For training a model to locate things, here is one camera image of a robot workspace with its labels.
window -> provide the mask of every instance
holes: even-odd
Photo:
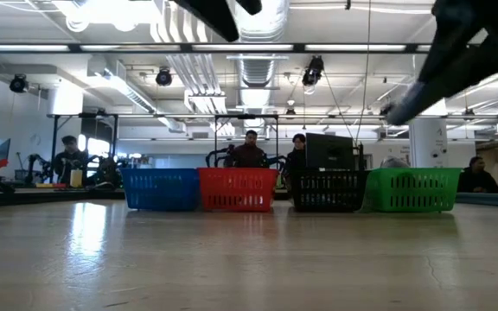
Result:
[[[90,156],[109,156],[111,145],[100,139],[90,138],[87,140],[87,151]]]
[[[86,136],[82,134],[78,135],[78,149],[80,151],[86,150]]]

table surface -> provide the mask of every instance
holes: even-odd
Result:
[[[0,207],[0,310],[498,310],[498,207],[153,213]]]

black basket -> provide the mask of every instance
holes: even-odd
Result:
[[[291,176],[297,212],[351,213],[361,209],[369,171],[300,171]]]

green basket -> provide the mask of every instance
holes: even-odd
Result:
[[[460,168],[379,168],[370,172],[361,212],[453,209]]]

yellow object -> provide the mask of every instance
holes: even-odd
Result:
[[[82,173],[81,169],[70,171],[70,187],[82,187]]]

